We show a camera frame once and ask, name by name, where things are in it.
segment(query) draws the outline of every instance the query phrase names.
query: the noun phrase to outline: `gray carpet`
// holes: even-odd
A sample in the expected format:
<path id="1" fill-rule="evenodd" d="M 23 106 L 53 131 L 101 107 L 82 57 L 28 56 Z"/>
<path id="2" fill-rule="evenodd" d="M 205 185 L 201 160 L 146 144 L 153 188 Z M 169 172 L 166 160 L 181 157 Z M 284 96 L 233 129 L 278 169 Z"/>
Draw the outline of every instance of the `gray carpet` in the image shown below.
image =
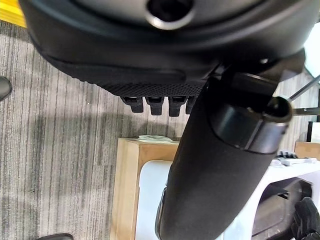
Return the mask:
<path id="1" fill-rule="evenodd" d="M 0 102 L 0 239 L 34 240 L 67 232 L 107 240 L 119 137 L 181 137 L 188 116 L 131 113 L 120 99 L 66 76 L 43 60 L 26 30 L 0 21 L 0 75 L 13 92 Z M 290 96 L 310 78 L 280 84 Z M 294 102 L 316 107 L 314 87 Z M 297 116 L 281 147 L 293 150 L 314 117 Z"/>

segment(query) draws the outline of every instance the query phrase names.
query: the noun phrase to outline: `black plastic part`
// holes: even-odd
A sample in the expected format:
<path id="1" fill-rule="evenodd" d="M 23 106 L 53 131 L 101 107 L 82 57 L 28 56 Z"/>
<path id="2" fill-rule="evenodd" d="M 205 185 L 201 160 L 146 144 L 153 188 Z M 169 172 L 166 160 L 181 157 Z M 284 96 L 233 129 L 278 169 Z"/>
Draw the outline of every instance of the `black plastic part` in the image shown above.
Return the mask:
<path id="1" fill-rule="evenodd" d="M 140 114 L 144 112 L 144 101 L 142 97 L 121 97 L 121 100 L 131 107 L 133 113 Z"/>
<path id="2" fill-rule="evenodd" d="M 31 39 L 55 67 L 108 91 L 116 85 L 116 95 L 138 97 L 196 96 L 190 86 L 200 91 L 221 62 L 290 56 L 302 48 L 319 10 L 318 0 L 261 1 L 225 21 L 167 32 L 108 19 L 72 0 L 19 3 Z M 170 84 L 179 88 L 172 92 Z M 152 94 L 120 94 L 128 85 L 152 85 Z"/>
<path id="3" fill-rule="evenodd" d="M 298 97 L 300 97 L 302 94 L 304 94 L 306 91 L 308 91 L 313 85 L 319 83 L 320 81 L 320 75 L 312 79 L 310 82 L 308 82 L 305 86 L 303 86 L 301 89 L 299 89 L 295 94 L 293 94 L 289 100 L 294 101 Z"/>
<path id="4" fill-rule="evenodd" d="M 161 240 L 217 238 L 246 204 L 276 155 L 243 150 L 217 136 L 211 116 L 225 100 L 224 92 L 209 86 L 192 109 L 168 175 L 159 222 Z M 269 138 L 265 144 L 273 145 Z"/>
<path id="5" fill-rule="evenodd" d="M 150 105 L 151 115 L 160 116 L 162 114 L 162 105 L 164 104 L 164 97 L 149 96 L 145 98 L 146 103 Z"/>
<path id="6" fill-rule="evenodd" d="M 318 90 L 318 108 L 320 108 L 320 89 Z M 320 116 L 316 116 L 316 122 L 320 122 Z"/>
<path id="7" fill-rule="evenodd" d="M 297 177 L 268 185 L 256 210 L 252 240 L 291 240 L 295 203 L 311 196 L 311 184 Z"/>
<path id="8" fill-rule="evenodd" d="M 43 236 L 37 240 L 74 240 L 74 237 L 69 233 L 58 233 L 54 235 Z"/>
<path id="9" fill-rule="evenodd" d="M 196 100 L 197 100 L 196 96 L 188 97 L 188 100 L 185 105 L 185 114 L 191 114 L 192 108 L 194 107 Z"/>
<path id="10" fill-rule="evenodd" d="M 288 128 L 292 109 L 284 98 L 274 97 L 273 100 L 277 109 L 269 113 L 228 103 L 212 107 L 208 116 L 211 127 L 220 139 L 232 146 L 255 153 L 274 153 Z"/>
<path id="11" fill-rule="evenodd" d="M 11 92 L 11 82 L 6 77 L 0 76 L 0 101 L 6 99 Z"/>
<path id="12" fill-rule="evenodd" d="M 311 142 L 311 136 L 312 136 L 312 125 L 313 122 L 309 121 L 308 122 L 308 131 L 306 132 L 306 142 Z"/>
<path id="13" fill-rule="evenodd" d="M 305 107 L 293 109 L 295 116 L 320 116 L 320 107 Z"/>
<path id="14" fill-rule="evenodd" d="M 168 97 L 169 101 L 169 116 L 170 117 L 179 117 L 180 108 L 187 101 L 186 96 L 170 96 Z"/>

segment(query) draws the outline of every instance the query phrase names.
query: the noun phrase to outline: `black glove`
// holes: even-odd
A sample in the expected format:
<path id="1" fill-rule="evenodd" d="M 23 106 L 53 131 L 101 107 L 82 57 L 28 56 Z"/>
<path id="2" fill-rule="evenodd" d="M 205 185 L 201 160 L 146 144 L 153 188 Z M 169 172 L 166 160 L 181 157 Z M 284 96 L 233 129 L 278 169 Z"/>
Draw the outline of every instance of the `black glove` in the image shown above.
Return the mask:
<path id="1" fill-rule="evenodd" d="M 320 240 L 320 215 L 310 197 L 295 204 L 294 222 L 291 226 L 296 240 Z"/>

